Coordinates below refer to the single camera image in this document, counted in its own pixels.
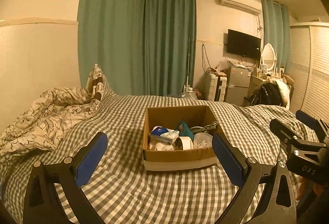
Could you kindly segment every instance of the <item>tape roll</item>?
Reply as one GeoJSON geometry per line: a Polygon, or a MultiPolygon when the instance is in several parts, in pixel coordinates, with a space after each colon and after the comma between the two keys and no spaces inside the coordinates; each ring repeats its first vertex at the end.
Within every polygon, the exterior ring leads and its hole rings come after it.
{"type": "Polygon", "coordinates": [[[182,142],[183,149],[193,149],[194,148],[193,142],[190,137],[178,137],[177,139],[179,139],[182,142]]]}

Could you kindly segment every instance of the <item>oval mirror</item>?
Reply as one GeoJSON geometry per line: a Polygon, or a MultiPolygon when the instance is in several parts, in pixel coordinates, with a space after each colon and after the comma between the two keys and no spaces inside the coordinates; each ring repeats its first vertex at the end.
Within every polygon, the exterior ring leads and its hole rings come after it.
{"type": "Polygon", "coordinates": [[[266,44],[262,52],[262,63],[267,65],[267,71],[271,71],[274,67],[275,53],[271,44],[266,44]]]}

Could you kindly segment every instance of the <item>gingham bedspread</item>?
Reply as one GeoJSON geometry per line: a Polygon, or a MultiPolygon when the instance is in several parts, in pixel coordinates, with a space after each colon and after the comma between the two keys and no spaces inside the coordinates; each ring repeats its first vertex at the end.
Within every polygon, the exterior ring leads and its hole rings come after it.
{"type": "MultiPolygon", "coordinates": [[[[210,106],[234,147],[260,163],[275,164],[286,159],[279,139],[269,130],[273,118],[287,123],[301,138],[316,141],[313,131],[278,106],[240,108],[222,102],[170,97],[107,96],[96,116],[75,125],[57,150],[29,153],[15,167],[3,193],[6,208],[21,223],[33,163],[37,160],[44,164],[58,163],[66,156],[75,155],[102,131],[108,136],[108,148],[82,190],[105,223],[214,223],[237,191],[223,167],[219,164],[193,171],[147,173],[140,147],[147,107],[200,104],[210,106]]],[[[292,183],[296,191],[299,177],[292,175],[292,183]]],[[[263,188],[259,186],[245,221],[256,209],[263,188]]],[[[57,191],[68,218],[78,223],[60,185],[57,191]]]]}

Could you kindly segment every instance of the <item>black tv screen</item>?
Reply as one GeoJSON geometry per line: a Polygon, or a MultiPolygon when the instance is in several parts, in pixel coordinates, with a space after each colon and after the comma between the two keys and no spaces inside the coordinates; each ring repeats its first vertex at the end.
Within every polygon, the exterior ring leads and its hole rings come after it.
{"type": "Polygon", "coordinates": [[[259,59],[261,39],[239,31],[228,30],[227,53],[259,59]]]}

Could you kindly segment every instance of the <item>green curtain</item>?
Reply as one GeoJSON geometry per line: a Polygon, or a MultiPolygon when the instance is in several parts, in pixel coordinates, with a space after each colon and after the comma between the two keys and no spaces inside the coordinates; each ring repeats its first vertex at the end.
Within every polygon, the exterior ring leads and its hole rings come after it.
{"type": "Polygon", "coordinates": [[[284,5],[273,0],[262,0],[264,15],[264,45],[270,43],[277,54],[277,67],[289,71],[290,64],[290,23],[289,11],[284,5]]]}
{"type": "Polygon", "coordinates": [[[145,93],[178,96],[193,82],[196,38],[195,0],[145,0],[145,93]]]}
{"type": "Polygon", "coordinates": [[[144,93],[144,0],[80,0],[78,55],[81,85],[95,63],[118,94],[144,93]]]}

